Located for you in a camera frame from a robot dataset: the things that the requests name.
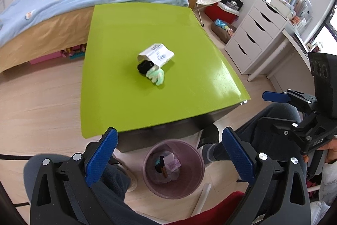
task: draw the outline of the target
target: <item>bolt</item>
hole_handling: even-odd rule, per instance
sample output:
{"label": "bolt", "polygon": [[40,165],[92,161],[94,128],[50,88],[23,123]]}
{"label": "bolt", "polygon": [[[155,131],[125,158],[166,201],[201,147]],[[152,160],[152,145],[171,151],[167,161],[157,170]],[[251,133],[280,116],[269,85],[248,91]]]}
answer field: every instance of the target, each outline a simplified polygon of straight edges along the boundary
{"label": "bolt", "polygon": [[268,156],[265,153],[259,153],[258,157],[262,160],[266,160],[268,158]]}
{"label": "bolt", "polygon": [[48,164],[49,164],[49,162],[50,162],[50,160],[49,160],[49,159],[44,159],[44,160],[42,161],[42,164],[43,164],[43,165],[48,165]]}
{"label": "bolt", "polygon": [[297,158],[291,158],[291,161],[292,161],[292,163],[294,163],[294,164],[297,164],[297,163],[298,163],[298,159],[297,159]]}
{"label": "bolt", "polygon": [[74,154],[72,158],[73,158],[73,160],[77,161],[77,160],[80,160],[82,158],[82,155],[81,154]]}

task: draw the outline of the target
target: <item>black fuzzy object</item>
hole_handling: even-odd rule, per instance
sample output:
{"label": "black fuzzy object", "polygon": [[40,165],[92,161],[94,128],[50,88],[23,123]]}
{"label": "black fuzzy object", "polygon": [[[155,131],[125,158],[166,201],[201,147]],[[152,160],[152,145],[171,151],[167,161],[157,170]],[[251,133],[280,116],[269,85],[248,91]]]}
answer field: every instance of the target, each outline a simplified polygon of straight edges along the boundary
{"label": "black fuzzy object", "polygon": [[137,66],[138,71],[142,75],[146,75],[148,70],[150,70],[154,66],[154,63],[152,61],[144,60]]}

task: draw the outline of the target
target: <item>green tabletop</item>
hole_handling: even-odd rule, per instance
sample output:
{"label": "green tabletop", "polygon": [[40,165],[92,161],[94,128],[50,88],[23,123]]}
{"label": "green tabletop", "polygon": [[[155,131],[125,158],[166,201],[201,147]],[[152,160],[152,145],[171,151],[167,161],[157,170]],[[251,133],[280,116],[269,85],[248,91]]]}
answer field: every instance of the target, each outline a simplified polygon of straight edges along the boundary
{"label": "green tabletop", "polygon": [[[163,43],[175,56],[156,86],[137,55]],[[192,10],[165,4],[95,7],[83,67],[82,135],[140,129],[223,109],[250,99]]]}

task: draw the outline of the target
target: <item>red storage box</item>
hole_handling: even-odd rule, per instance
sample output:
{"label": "red storage box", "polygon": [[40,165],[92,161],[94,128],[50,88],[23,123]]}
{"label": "red storage box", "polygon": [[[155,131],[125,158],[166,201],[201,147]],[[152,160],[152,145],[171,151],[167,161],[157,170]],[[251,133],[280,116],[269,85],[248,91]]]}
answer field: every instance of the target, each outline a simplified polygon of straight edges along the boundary
{"label": "red storage box", "polygon": [[223,3],[215,3],[205,9],[205,14],[212,20],[221,19],[232,24],[239,17],[239,11],[229,8]]}

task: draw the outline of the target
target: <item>human hand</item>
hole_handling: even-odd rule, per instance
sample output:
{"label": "human hand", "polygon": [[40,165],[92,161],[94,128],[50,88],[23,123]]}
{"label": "human hand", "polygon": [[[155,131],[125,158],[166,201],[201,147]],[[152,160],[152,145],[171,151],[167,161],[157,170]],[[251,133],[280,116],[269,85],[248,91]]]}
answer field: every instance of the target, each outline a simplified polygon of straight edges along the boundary
{"label": "human hand", "polygon": [[328,144],[320,147],[318,150],[328,150],[325,162],[332,164],[337,160],[337,139],[334,138]]}

